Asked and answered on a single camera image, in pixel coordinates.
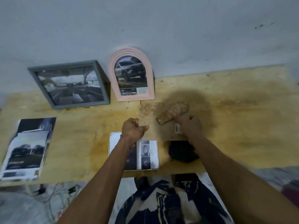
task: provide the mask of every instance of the person's left hand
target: person's left hand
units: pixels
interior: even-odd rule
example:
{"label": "person's left hand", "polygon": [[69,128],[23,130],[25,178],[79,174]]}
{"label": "person's left hand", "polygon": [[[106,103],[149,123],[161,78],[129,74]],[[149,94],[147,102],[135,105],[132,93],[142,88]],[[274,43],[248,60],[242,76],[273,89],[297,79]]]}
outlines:
{"label": "person's left hand", "polygon": [[149,125],[139,127],[137,118],[129,118],[123,123],[123,127],[121,129],[121,137],[129,139],[130,143],[133,144],[141,139],[144,135],[144,132],[148,129]]}

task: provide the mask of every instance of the marble floor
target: marble floor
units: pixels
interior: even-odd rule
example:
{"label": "marble floor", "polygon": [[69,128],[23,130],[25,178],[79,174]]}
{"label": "marble floor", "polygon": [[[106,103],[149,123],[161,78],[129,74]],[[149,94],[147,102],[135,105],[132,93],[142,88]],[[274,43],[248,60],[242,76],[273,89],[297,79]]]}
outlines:
{"label": "marble floor", "polygon": [[[272,168],[252,170],[260,178],[268,182],[272,187],[281,191],[282,186],[293,180],[299,180],[299,167]],[[215,187],[213,186],[207,173],[198,174],[200,180],[219,199],[224,207]],[[155,176],[149,178],[149,183],[153,184],[161,179],[170,181],[170,176]],[[87,182],[65,182],[57,184],[47,184],[40,189],[39,185],[16,186],[0,188],[0,224],[52,224],[58,220],[62,209],[65,209],[71,200],[84,188]],[[69,194],[69,189],[76,189],[76,192]],[[45,192],[37,195],[36,191]],[[113,211],[109,224],[115,222],[123,203],[136,191],[133,178],[123,178],[121,180],[118,194],[116,196]]]}

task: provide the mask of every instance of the arched picture frame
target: arched picture frame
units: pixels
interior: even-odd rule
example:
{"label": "arched picture frame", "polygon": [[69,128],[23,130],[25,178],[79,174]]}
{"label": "arched picture frame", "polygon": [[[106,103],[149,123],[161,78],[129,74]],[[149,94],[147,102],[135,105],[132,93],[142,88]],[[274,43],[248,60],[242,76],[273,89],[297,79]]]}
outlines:
{"label": "arched picture frame", "polygon": [[115,52],[108,73],[117,101],[155,99],[152,65],[139,49],[127,47]]}

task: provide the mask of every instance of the rectangular picture frame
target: rectangular picture frame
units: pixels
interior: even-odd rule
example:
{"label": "rectangular picture frame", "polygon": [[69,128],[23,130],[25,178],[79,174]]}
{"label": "rectangular picture frame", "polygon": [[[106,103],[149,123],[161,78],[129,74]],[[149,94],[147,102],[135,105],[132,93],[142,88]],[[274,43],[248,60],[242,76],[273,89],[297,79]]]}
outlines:
{"label": "rectangular picture frame", "polygon": [[139,49],[127,47],[115,52],[108,73],[117,101],[155,99],[152,65]]}
{"label": "rectangular picture frame", "polygon": [[[78,72],[73,74],[71,73],[72,70],[80,71],[81,69],[86,69],[86,72],[91,71],[84,74],[79,74]],[[39,86],[52,109],[110,104],[110,97],[108,96],[103,81],[103,74],[105,73],[96,60],[28,67],[28,71]],[[65,76],[78,78],[76,76],[79,75],[82,75],[84,80],[82,82],[60,82],[60,84],[57,84],[51,77],[44,77],[43,74],[47,74],[47,72],[49,72],[50,75],[61,76],[61,80],[70,81],[71,79],[65,78]],[[91,77],[94,79],[96,76],[97,80],[88,81],[87,77],[90,73],[92,74]],[[61,95],[58,100],[57,97],[62,92],[64,94],[67,93],[68,96]]]}

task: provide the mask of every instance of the person's right hand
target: person's right hand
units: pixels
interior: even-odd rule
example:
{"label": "person's right hand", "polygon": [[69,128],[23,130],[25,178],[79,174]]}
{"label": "person's right hand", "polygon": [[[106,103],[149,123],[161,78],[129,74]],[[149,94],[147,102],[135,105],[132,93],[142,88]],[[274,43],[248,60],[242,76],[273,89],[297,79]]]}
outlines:
{"label": "person's right hand", "polygon": [[180,124],[181,131],[187,136],[190,144],[193,144],[198,137],[203,136],[202,124],[197,116],[181,115],[174,116],[174,119]]}

